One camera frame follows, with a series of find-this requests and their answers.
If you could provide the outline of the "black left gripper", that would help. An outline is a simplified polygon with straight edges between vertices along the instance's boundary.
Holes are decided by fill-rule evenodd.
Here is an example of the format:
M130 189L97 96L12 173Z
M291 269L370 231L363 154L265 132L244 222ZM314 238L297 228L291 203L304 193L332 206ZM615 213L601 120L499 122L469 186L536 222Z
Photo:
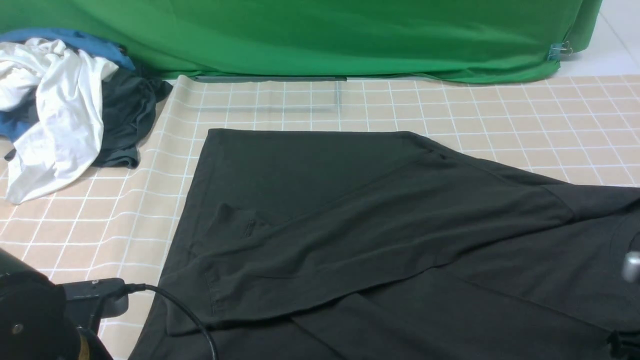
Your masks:
M97 333L66 317L66 292L11 253L0 256L3 360L110 360Z

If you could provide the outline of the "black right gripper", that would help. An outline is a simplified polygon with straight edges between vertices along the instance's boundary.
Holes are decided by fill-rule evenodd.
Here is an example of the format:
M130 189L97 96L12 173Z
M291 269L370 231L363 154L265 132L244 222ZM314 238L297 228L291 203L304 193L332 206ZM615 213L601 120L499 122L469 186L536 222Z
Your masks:
M617 360L640 359L640 331L614 331L606 339L611 358Z

